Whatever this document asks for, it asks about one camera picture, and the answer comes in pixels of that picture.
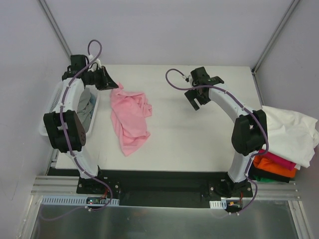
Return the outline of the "pink t shirt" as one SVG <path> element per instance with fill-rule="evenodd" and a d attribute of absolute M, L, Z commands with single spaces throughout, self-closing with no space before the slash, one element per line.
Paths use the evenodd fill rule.
<path fill-rule="evenodd" d="M 111 121 L 124 156 L 136 152 L 150 136 L 146 118 L 152 105 L 143 92 L 126 91 L 122 84 L 110 93 Z"/>

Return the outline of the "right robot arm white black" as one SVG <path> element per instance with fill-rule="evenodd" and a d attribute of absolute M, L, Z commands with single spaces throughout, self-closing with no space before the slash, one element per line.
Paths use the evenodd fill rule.
<path fill-rule="evenodd" d="M 266 114 L 262 110 L 255 111 L 241 103 L 220 77 L 210 77 L 204 67 L 191 71 L 187 81 L 193 88 L 184 95 L 195 110 L 198 110 L 200 105 L 213 101 L 234 122 L 231 143 L 235 154 L 228 170 L 231 180 L 224 184 L 224 192 L 234 197 L 242 191 L 240 182 L 246 180 L 250 157 L 266 144 Z"/>

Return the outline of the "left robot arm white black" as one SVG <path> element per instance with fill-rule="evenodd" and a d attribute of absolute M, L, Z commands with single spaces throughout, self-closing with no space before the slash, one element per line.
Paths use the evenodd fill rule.
<path fill-rule="evenodd" d="M 71 65 L 62 75 L 62 92 L 57 105 L 50 113 L 45 113 L 43 122 L 51 146 L 67 155 L 76 165 L 80 177 L 90 179 L 88 188 L 99 194 L 105 190 L 106 182 L 98 177 L 99 166 L 87 151 L 86 132 L 77 115 L 80 97 L 86 86 L 95 86 L 99 91 L 117 89 L 119 86 L 110 77 L 104 66 L 94 70 L 85 55 L 71 55 Z"/>

